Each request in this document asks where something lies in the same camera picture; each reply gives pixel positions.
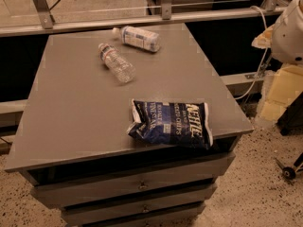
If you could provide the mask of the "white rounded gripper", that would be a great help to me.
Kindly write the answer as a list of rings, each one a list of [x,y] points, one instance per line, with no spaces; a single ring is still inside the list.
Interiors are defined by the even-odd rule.
[[[273,58],[283,62],[274,74],[265,96],[260,117],[278,121],[286,109],[303,92],[303,10],[302,0],[292,0],[277,18],[251,43],[255,48],[272,50]]]

